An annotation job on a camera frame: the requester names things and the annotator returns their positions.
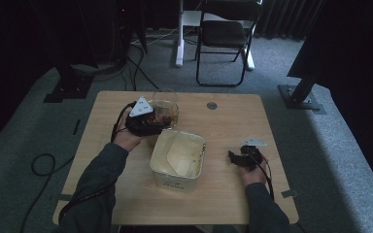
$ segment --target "hand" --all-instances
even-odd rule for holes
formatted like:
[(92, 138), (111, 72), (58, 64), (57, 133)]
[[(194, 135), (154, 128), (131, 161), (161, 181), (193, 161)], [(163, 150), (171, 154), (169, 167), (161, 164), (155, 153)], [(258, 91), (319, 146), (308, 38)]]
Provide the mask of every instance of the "hand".
[[(261, 162), (261, 167), (263, 170), (265, 170), (266, 167), (266, 161), (263, 160)], [(248, 168), (245, 167), (238, 167), (239, 173), (241, 175), (242, 182), (244, 183), (244, 186), (247, 186), (248, 184), (251, 183), (266, 183), (266, 178), (263, 172), (256, 167), (253, 169), (251, 172), (248, 170)]]
[(138, 137), (133, 135), (129, 132), (128, 129), (125, 128), (126, 118), (128, 117), (129, 112), (125, 112), (122, 115), (122, 119), (120, 120), (118, 133), (113, 140), (113, 143), (124, 148), (128, 152), (131, 152), (136, 146), (141, 143), (141, 140), (144, 139), (143, 137)]

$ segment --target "white plastic tub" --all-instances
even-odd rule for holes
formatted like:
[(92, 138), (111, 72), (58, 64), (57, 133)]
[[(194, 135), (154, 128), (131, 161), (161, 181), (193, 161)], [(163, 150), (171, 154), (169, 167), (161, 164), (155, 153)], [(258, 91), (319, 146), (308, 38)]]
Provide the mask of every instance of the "white plastic tub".
[(163, 130), (150, 162), (156, 184), (176, 191), (193, 191), (201, 174), (204, 153), (205, 140), (201, 136)]

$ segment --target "dark sleeve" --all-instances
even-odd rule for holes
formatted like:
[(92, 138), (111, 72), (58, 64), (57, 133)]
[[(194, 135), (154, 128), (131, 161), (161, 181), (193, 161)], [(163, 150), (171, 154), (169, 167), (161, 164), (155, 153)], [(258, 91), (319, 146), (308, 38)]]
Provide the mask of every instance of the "dark sleeve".
[[(73, 200), (88, 196), (114, 183), (125, 167), (128, 151), (109, 143), (86, 167), (78, 181)], [(115, 186), (100, 196), (71, 208), (54, 232), (110, 232), (115, 206)]]
[(251, 183), (245, 193), (250, 206), (251, 233), (289, 232), (288, 217), (271, 199), (263, 183)]

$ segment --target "black backdrop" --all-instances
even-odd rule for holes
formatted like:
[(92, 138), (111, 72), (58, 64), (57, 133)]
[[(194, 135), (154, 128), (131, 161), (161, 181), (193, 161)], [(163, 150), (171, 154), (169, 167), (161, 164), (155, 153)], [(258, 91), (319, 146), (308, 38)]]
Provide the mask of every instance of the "black backdrop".
[(330, 90), (373, 170), (373, 1), (327, 0), (288, 75)]

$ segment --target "black chair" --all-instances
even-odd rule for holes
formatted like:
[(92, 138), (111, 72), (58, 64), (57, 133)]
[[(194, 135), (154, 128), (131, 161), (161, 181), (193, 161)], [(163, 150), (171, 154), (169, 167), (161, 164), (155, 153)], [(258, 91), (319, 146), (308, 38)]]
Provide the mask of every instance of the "black chair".
[[(250, 52), (255, 25), (261, 15), (261, 5), (256, 0), (204, 0), (201, 7), (201, 20), (198, 28), (198, 41), (195, 52), (196, 82), (204, 86), (234, 87), (244, 80), (246, 64)], [(226, 20), (206, 19), (208, 14)], [(203, 51), (201, 47), (225, 48), (228, 51)], [(241, 80), (238, 83), (202, 83), (199, 81), (201, 53), (235, 54), (235, 62), (241, 51), (245, 51)]]

